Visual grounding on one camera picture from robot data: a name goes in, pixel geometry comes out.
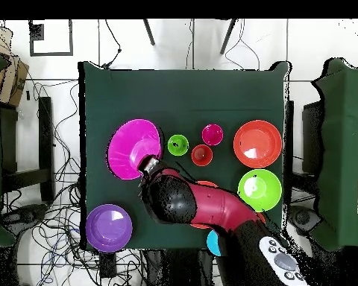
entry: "small red bowl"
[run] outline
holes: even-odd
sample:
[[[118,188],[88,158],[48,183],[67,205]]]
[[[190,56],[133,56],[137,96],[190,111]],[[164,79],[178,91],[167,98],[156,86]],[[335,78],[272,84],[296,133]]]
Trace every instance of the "small red bowl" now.
[[[244,165],[265,168],[280,155],[282,147],[278,129],[267,121],[249,121],[242,125],[233,139],[233,150]]]
[[[213,157],[212,149],[205,144],[198,144],[191,152],[192,161],[199,167],[208,165]]]

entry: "white floor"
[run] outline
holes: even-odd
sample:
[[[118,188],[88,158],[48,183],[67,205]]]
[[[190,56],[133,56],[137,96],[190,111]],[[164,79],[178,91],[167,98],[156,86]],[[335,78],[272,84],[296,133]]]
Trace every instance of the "white floor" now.
[[[152,33],[156,42],[150,44],[142,20],[108,20],[115,37],[122,47],[112,69],[185,69],[186,56],[192,34],[189,30],[190,19],[149,19]],[[35,44],[41,52],[63,51],[67,46],[67,21],[45,20],[44,43]],[[195,69],[237,69],[238,66],[220,55],[220,48],[227,31],[229,21],[216,19],[197,19],[195,22]],[[28,21],[5,21],[5,26],[12,30],[12,52],[21,57],[30,66],[29,72],[35,83],[41,83],[53,102],[53,119],[57,124],[61,119],[75,112],[78,102],[78,61],[92,61],[102,65],[113,59],[118,49],[104,20],[73,20],[74,54],[71,57],[30,57]],[[240,31],[240,21],[236,23],[227,50],[233,47]],[[319,100],[317,91],[310,83],[322,72],[325,60],[331,57],[344,57],[351,65],[358,67],[358,19],[246,19],[242,40],[249,45],[260,59],[260,70],[282,60],[292,64],[290,73],[290,98],[295,102],[294,122],[294,154],[302,157],[302,121],[301,110],[304,104]],[[228,57],[245,69],[257,69],[258,62],[254,53],[244,44],[238,44]],[[188,69],[192,68],[192,48],[189,50]],[[26,100],[25,94],[19,105],[19,120],[17,123],[17,162],[19,171],[38,168],[38,121],[37,102],[33,98],[34,83],[28,76],[25,90],[31,93],[31,99]],[[79,154],[79,115],[75,114],[64,121],[58,132],[69,146],[72,156],[80,161]],[[55,170],[64,163],[63,151],[59,144],[54,149]],[[294,170],[301,171],[301,161],[294,159]],[[66,174],[65,181],[76,181],[77,176]],[[58,182],[56,189],[62,188]],[[9,201],[17,196],[16,192],[9,194]],[[22,197],[14,205],[38,203],[40,191],[38,185],[22,189]],[[69,203],[68,194],[63,194],[62,203]],[[298,237],[292,227],[288,230],[296,242],[310,253],[309,242]],[[27,231],[20,241],[18,254],[18,271],[22,282],[35,286],[41,279],[41,263],[47,252],[40,245],[50,248],[40,232]],[[119,262],[120,270],[125,269]],[[54,269],[51,277],[54,281],[43,286],[61,286],[63,280],[72,272],[67,264]],[[138,285],[137,274],[131,284]],[[64,286],[96,286],[93,284],[85,269],[75,270],[70,283]],[[221,286],[220,278],[215,277],[217,286]]]

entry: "table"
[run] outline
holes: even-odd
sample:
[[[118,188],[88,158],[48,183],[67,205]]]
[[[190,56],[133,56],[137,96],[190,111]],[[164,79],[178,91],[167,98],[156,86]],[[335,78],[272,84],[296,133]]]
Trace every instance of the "table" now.
[[[122,181],[108,171],[107,143],[126,121],[151,120],[163,131],[163,159],[172,167],[178,168],[179,162],[195,179],[236,191],[249,168],[235,157],[233,137],[240,126],[254,119],[271,122],[282,134],[283,82],[288,63],[277,63],[270,71],[103,70],[88,62],[79,63],[78,68],[81,240],[86,239],[87,214],[96,206],[114,203],[124,208],[133,221],[133,235],[126,248],[205,248],[209,229],[161,224],[150,218],[138,198],[140,180]],[[213,147],[212,162],[200,168],[193,164],[191,150],[202,143],[201,131],[211,122],[223,128],[224,139]],[[166,142],[176,133],[189,140],[184,156],[174,157],[167,151]],[[268,169],[282,179],[282,157]],[[278,227],[281,213],[281,202],[267,212]]]
[[[8,62],[0,56],[0,71]],[[41,199],[50,203],[54,199],[53,178],[53,123],[51,121],[51,99],[39,98],[39,169],[16,171],[16,119],[15,109],[0,104],[0,210],[1,195],[25,186],[40,184]],[[0,246],[14,245],[16,239],[0,222]]]
[[[329,251],[358,247],[358,69],[332,59],[315,84],[324,106],[324,153],[316,182],[323,221],[311,235]]]

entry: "controller button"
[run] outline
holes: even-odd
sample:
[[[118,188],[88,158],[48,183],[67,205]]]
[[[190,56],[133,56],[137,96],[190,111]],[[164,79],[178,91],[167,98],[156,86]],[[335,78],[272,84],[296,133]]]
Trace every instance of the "controller button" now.
[[[295,276],[290,272],[285,272],[284,276],[291,281],[295,279]]]
[[[279,253],[274,257],[275,264],[281,269],[288,271],[295,271],[297,263],[289,255],[285,253]]]
[[[297,279],[299,279],[300,281],[303,281],[303,280],[304,280],[304,278],[302,277],[302,275],[301,275],[300,273],[295,273],[295,277],[296,277]]]

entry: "small green bowl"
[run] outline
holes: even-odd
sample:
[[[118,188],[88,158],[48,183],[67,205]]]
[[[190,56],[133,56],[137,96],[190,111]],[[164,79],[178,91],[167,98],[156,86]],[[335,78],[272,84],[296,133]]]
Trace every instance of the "small green bowl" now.
[[[256,212],[273,209],[281,198],[281,182],[266,169],[250,170],[241,178],[237,194]]]
[[[174,156],[184,155],[189,148],[188,140],[183,135],[171,136],[167,145],[169,147],[170,154]]]

